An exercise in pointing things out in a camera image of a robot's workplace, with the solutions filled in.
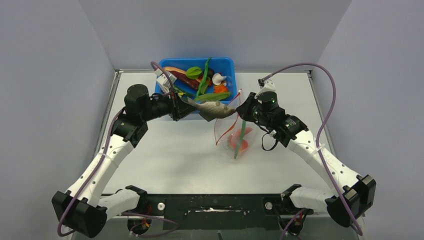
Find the clear zip top bag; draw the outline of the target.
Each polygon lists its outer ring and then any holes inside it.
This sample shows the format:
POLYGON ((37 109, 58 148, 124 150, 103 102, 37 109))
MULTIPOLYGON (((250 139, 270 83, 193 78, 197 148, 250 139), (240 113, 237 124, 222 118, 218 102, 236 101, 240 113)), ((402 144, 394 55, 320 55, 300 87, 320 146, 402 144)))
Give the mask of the clear zip top bag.
POLYGON ((232 160, 239 160, 242 158, 254 145, 254 142, 257 138, 257 127, 253 123, 246 121, 246 128, 253 128, 252 132, 244 137, 244 139, 248 141, 248 148, 242 154, 239 154, 236 159, 234 159, 235 150, 229 146, 228 137, 231 133, 235 133, 238 129, 241 129, 242 121, 243 119, 241 119, 238 113, 234 113, 227 118, 217 119, 214 122, 215 145, 232 160))

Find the grey fish piece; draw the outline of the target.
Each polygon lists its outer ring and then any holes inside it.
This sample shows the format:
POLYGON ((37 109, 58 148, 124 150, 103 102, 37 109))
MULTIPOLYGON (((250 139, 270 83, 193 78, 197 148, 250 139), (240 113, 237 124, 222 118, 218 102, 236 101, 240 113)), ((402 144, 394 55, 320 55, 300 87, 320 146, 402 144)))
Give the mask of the grey fish piece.
POLYGON ((191 98, 183 97, 182 101, 195 107, 198 110, 199 115, 210 122, 214 119, 225 119, 232 116, 236 109, 228 106, 220 101, 202 101, 200 103, 194 101, 191 98))

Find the long green bean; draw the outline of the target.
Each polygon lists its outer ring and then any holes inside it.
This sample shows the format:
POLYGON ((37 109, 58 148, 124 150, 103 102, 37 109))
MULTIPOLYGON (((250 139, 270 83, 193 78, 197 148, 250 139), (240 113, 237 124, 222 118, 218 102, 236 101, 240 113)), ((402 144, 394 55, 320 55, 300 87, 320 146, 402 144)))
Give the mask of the long green bean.
MULTIPOLYGON (((241 129, 240 129, 240 133, 238 135, 237 141, 236 143, 238 143, 239 141, 242 141, 244 139, 245 136, 245 130, 246 130, 246 121, 243 120, 242 124, 241 124, 241 129)), ((235 149, 234 149, 234 159, 236 159, 238 157, 239 154, 236 153, 235 149)))

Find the pink watermelon slice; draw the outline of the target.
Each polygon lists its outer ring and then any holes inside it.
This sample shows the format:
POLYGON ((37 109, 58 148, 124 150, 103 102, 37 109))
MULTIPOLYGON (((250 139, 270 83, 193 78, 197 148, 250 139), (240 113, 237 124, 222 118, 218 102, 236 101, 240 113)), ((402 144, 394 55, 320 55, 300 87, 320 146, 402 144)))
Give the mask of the pink watermelon slice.
MULTIPOLYGON (((245 140, 244 139, 244 137, 245 136, 247 136, 250 132, 252 132, 253 131, 253 128, 252 127, 247 127, 245 130, 244 130, 244 134, 243 134, 243 138, 242 138, 242 141, 241 141, 241 146, 240 146, 240 148, 239 148, 239 150, 242 152, 242 151, 244 151, 244 150, 246 150, 248 147, 249 147, 249 143, 248 143, 248 141, 247 140, 245 140)), ((227 139, 227 142, 228 142, 228 145, 233 149, 233 150, 235 150, 236 149, 236 147, 237 147, 237 145, 238 145, 238 143, 239 143, 239 141, 240 141, 240 139, 241 139, 241 136, 242 136, 242 129, 241 128, 239 128, 236 132, 234 132, 234 133, 231 133, 230 135, 229 135, 229 137, 228 137, 228 139, 227 139)))

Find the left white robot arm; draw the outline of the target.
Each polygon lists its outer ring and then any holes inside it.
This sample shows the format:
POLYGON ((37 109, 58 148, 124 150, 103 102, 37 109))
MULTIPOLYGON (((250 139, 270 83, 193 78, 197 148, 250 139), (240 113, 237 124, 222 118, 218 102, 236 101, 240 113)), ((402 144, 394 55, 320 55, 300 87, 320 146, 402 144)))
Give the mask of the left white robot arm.
POLYGON ((120 164, 148 131, 149 121, 166 115, 179 121, 195 110, 176 92, 149 94, 143 84, 130 86, 124 107, 112 118, 100 151, 75 183, 52 197, 58 236, 79 232, 93 238, 108 220, 141 206, 147 193, 132 185, 104 198, 101 195, 120 164))

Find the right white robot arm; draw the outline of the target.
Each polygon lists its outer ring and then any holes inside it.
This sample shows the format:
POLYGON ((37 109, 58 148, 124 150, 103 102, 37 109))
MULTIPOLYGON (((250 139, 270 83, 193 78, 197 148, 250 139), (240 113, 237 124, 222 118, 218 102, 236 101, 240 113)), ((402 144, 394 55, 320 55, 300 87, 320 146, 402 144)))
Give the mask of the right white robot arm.
POLYGON ((376 180, 360 175, 338 160, 298 117, 287 114, 272 91, 251 92, 236 108, 246 122, 259 126, 285 148, 302 158, 328 185, 328 191, 294 184, 283 192, 282 209, 289 214, 298 209, 324 212, 340 226, 348 228, 374 203, 376 180))

